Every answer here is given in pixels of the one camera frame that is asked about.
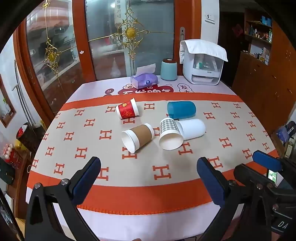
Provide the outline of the brown sleeve paper cup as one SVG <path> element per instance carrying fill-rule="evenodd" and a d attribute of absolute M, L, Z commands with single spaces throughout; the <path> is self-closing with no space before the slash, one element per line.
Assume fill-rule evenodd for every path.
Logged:
<path fill-rule="evenodd" d="M 148 123 L 121 132 L 125 148 L 132 154 L 154 138 L 154 129 Z"/>

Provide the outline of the white plastic cup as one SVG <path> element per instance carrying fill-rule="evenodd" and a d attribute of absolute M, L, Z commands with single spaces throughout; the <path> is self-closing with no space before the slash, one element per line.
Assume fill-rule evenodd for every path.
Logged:
<path fill-rule="evenodd" d="M 206 126 L 200 119 L 177 120 L 176 124 L 185 141 L 193 138 L 199 138 L 206 132 Z"/>

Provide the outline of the grey checkered paper cup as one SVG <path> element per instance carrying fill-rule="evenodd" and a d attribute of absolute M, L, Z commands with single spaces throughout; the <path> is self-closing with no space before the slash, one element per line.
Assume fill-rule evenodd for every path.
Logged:
<path fill-rule="evenodd" d="M 167 151 L 175 150 L 183 144 L 177 123 L 172 118 L 164 118 L 160 123 L 159 146 Z"/>

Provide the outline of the blue plastic cup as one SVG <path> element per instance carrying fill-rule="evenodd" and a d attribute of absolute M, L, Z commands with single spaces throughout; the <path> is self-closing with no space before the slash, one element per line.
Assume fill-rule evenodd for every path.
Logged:
<path fill-rule="evenodd" d="M 171 101 L 167 104 L 168 115 L 174 120 L 191 118 L 195 116 L 196 111 L 196 106 L 191 101 Z"/>

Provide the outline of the red paper cup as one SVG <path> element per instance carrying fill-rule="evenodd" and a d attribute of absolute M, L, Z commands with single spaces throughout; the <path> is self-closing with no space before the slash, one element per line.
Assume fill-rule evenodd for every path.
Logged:
<path fill-rule="evenodd" d="M 134 98 L 116 106 L 116 112 L 121 120 L 139 116 L 137 103 Z"/>

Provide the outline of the white printed tablecloth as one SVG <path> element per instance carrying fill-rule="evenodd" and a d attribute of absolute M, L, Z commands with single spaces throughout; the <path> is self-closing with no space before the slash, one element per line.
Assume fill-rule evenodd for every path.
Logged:
<path fill-rule="evenodd" d="M 137 90 L 132 87 L 129 78 L 125 77 L 85 83 L 67 102 L 114 95 L 165 92 L 236 95 L 223 83 L 214 86 L 192 85 L 182 76 L 173 82 L 160 81 L 157 86 Z M 27 198 L 30 198 L 32 190 L 33 188 L 27 187 Z M 179 240 L 202 233 L 219 207 L 210 200 L 193 208 L 156 214 L 109 214 L 81 209 L 80 206 L 78 209 L 93 232 L 102 240 Z"/>

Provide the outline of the red yellow snack packages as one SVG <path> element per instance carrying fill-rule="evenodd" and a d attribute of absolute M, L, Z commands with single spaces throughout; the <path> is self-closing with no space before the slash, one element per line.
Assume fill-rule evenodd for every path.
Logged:
<path fill-rule="evenodd" d="M 14 169 L 20 168 L 27 152 L 28 149 L 18 139 L 13 144 L 1 133 L 1 158 L 7 164 Z"/>

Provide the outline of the orange H-pattern blanket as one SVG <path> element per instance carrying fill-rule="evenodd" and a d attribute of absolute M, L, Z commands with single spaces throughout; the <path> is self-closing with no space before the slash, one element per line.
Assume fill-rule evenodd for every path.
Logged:
<path fill-rule="evenodd" d="M 121 120 L 116 106 L 132 98 L 139 116 Z M 204 122 L 206 132 L 167 151 L 159 146 L 159 129 L 167 116 L 167 103 L 174 100 L 193 102 L 195 117 Z M 152 126 L 154 138 L 132 154 L 121 132 L 144 123 Z M 173 212 L 211 200 L 196 170 L 200 157 L 233 179 L 233 170 L 241 163 L 266 173 L 253 161 L 256 150 L 277 156 L 267 131 L 236 95 L 165 92 L 71 100 L 46 131 L 27 187 L 32 189 L 39 182 L 56 185 L 96 156 L 101 171 L 81 209 L 123 215 Z"/>

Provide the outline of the white countertop appliance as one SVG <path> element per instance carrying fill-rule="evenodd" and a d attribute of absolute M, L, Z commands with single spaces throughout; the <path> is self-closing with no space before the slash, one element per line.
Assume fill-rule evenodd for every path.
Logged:
<path fill-rule="evenodd" d="M 217 85 L 220 81 L 224 61 L 206 54 L 185 53 L 183 75 L 197 85 Z"/>

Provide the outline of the white cloth on appliance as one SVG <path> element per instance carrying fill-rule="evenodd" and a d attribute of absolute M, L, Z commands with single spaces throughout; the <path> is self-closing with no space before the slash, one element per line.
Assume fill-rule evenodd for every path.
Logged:
<path fill-rule="evenodd" d="M 206 40 L 201 39 L 189 39 L 180 42 L 179 60 L 180 64 L 183 64 L 185 57 L 185 49 L 190 54 L 206 54 L 219 58 L 225 62 L 228 62 L 227 52 L 221 46 Z"/>

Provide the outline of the teal cylindrical canister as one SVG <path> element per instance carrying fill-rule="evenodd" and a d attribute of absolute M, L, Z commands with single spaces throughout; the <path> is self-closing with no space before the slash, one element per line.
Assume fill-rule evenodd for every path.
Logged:
<path fill-rule="evenodd" d="M 174 59 L 163 59 L 161 63 L 161 78 L 165 81 L 177 80 L 177 62 Z"/>

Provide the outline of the purple tissue pack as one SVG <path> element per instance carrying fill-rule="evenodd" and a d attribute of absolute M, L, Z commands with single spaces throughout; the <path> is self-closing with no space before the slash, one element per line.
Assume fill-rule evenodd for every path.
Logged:
<path fill-rule="evenodd" d="M 150 64 L 137 68 L 136 74 L 130 77 L 131 85 L 136 89 L 143 89 L 158 84 L 158 77 L 155 75 L 156 64 Z"/>

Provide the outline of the wooden glass sliding door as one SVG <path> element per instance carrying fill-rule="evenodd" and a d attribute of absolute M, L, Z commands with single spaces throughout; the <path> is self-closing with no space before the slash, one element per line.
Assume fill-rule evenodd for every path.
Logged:
<path fill-rule="evenodd" d="M 201 1 L 42 1 L 13 34 L 16 65 L 46 124 L 84 83 L 178 59 L 201 36 Z"/>

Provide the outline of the wooden wall shelf cabinet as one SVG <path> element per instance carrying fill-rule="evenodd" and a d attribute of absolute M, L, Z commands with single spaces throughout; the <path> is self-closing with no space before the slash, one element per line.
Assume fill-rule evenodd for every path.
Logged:
<path fill-rule="evenodd" d="M 248 105 L 267 133 L 283 126 L 295 105 L 295 49 L 263 10 L 246 8 L 244 37 L 232 90 Z"/>

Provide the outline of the wooden picture frame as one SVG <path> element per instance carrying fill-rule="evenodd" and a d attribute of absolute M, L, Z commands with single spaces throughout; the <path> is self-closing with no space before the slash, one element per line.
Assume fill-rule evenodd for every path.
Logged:
<path fill-rule="evenodd" d="M 1 123 L 4 125 L 5 128 L 8 127 L 9 123 L 13 119 L 16 114 L 16 110 L 13 107 L 7 91 L 4 87 L 4 83 L 2 77 L 0 76 L 0 101 L 1 101 Z"/>

